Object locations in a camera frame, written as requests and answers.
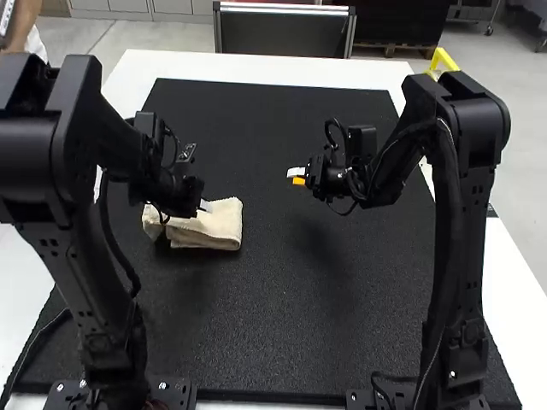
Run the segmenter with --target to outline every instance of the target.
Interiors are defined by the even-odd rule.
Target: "gray floor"
[[[53,65],[67,53],[95,54],[105,80],[124,50],[213,52],[213,28],[165,22],[75,20],[38,21]],[[518,28],[497,25],[492,37],[477,26],[450,26],[441,38],[460,67],[509,106],[513,131],[497,172],[492,203],[539,283],[547,290],[547,55],[532,53],[534,39]],[[418,73],[428,62],[417,53],[396,55]],[[355,58],[382,58],[373,50]]]

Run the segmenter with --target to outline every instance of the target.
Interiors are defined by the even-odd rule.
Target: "black rubber mat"
[[[292,397],[366,388],[375,370],[417,373],[434,226],[420,171],[396,205],[347,218],[285,179],[322,149],[331,116],[374,124],[385,140],[397,121],[387,92],[159,79],[144,108],[198,143],[193,169],[207,198],[244,203],[239,252],[171,250],[146,237],[142,208],[112,185],[114,232],[143,281],[150,373]],[[61,308],[55,293],[37,327]],[[78,378],[76,347],[66,324],[17,389]],[[492,408],[521,408],[495,344],[485,393]]]

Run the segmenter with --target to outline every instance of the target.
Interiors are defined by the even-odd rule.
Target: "folded towel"
[[[198,210],[196,218],[171,218],[165,226],[160,224],[157,210],[145,205],[142,217],[144,231],[156,240],[165,230],[171,248],[238,250],[243,231],[243,203],[232,197],[209,204],[211,213]]]

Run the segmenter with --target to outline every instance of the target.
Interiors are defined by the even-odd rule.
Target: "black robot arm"
[[[68,56],[61,69],[32,55],[3,56],[0,221],[36,249],[62,293],[92,400],[140,410],[149,391],[144,325],[101,229],[97,165],[128,183],[130,202],[185,218],[197,214],[203,181],[187,174],[195,144],[163,167],[164,138],[175,136],[154,114],[124,121],[101,95],[101,75],[92,56]]]
[[[377,152],[371,126],[325,124],[325,154],[300,168],[315,197],[354,205],[393,204],[422,157],[432,165],[435,187],[435,255],[432,299],[423,323],[420,376],[411,390],[350,390],[348,408],[371,402],[403,410],[487,406],[483,379],[488,340],[482,314],[485,225],[494,172],[509,139],[503,102],[465,73],[445,73],[439,82],[425,74],[403,83],[406,107],[395,130]],[[344,161],[331,130],[340,130]]]

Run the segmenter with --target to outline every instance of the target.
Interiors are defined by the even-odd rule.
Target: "person's arm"
[[[3,52],[21,53],[25,50],[28,33],[42,8],[42,0],[16,0],[15,13],[9,23],[10,42]]]

